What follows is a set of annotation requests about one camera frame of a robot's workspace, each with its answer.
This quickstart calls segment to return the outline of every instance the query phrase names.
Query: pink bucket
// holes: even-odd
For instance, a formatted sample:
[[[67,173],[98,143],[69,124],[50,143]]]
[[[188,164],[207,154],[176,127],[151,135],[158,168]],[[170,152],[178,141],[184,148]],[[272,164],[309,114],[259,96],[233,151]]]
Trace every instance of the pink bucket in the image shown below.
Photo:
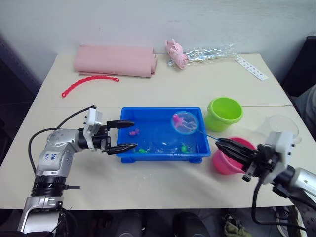
[[[236,142],[239,142],[239,143],[249,147],[250,149],[253,149],[253,150],[256,149],[254,145],[252,145],[250,142],[248,142],[247,140],[245,140],[241,137],[230,137],[229,139],[232,139]],[[245,173],[241,170],[242,164],[229,158],[227,155],[225,155],[220,150],[217,150],[214,153],[213,163],[214,163],[216,169],[221,174],[237,174],[237,173],[244,174]]]

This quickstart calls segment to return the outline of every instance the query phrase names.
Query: pink plastic toy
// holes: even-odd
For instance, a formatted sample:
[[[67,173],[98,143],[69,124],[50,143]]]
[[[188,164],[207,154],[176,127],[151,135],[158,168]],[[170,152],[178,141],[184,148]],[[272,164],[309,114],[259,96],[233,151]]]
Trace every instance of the pink plastic toy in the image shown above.
[[[72,84],[67,90],[65,90],[61,96],[63,98],[65,98],[73,89],[75,89],[78,85],[81,85],[87,81],[91,81],[91,80],[97,80],[97,79],[109,79],[109,80],[113,80],[116,82],[119,82],[118,78],[114,78],[114,77],[109,77],[109,76],[105,76],[105,75],[95,75],[95,76],[89,76],[83,79],[78,80],[77,82],[75,82],[74,84]]]
[[[130,135],[130,136],[136,136],[136,135],[139,135],[139,129],[137,128],[137,129],[135,129],[135,131],[131,131],[131,132],[129,132],[129,135]]]
[[[184,126],[183,123],[185,122],[182,117],[180,117],[177,114],[174,114],[172,116],[173,122],[174,122],[174,127],[177,128],[178,126]]]
[[[189,62],[188,56],[183,53],[182,46],[172,39],[170,42],[166,40],[166,50],[171,59],[175,62],[175,64],[184,69],[186,64]]]
[[[241,137],[230,137],[229,139],[242,143],[243,145],[249,147],[250,149],[253,149],[253,150],[256,149],[254,145],[252,145],[250,142],[248,142],[247,140]],[[218,172],[220,172],[221,174],[238,174],[238,173],[244,174],[245,173],[241,170],[242,164],[229,158],[220,150],[217,150],[214,153],[213,164],[218,170]]]

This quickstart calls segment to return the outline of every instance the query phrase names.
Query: lime green cup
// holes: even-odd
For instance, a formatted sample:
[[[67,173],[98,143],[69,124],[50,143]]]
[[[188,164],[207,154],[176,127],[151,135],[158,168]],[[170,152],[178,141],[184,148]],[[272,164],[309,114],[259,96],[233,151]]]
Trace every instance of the lime green cup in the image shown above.
[[[241,105],[228,97],[212,100],[207,107],[205,126],[214,132],[226,130],[231,124],[241,120],[243,111]]]

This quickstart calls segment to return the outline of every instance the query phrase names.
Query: clear plastic wrap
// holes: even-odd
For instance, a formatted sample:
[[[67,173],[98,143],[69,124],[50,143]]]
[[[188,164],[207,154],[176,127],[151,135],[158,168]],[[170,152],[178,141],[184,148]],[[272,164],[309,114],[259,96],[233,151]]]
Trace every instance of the clear plastic wrap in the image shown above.
[[[234,59],[237,56],[234,44],[229,44],[219,48],[184,48],[183,51],[189,59],[187,65],[211,63],[212,59]],[[170,60],[168,65],[171,67],[176,66],[173,60]]]

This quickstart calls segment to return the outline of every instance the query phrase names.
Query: pink towel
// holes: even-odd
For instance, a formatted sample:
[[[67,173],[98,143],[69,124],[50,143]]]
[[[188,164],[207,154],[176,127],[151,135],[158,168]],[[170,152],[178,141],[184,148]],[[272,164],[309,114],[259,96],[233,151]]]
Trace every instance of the pink towel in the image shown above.
[[[157,59],[153,48],[81,45],[74,67],[79,72],[150,77]]]

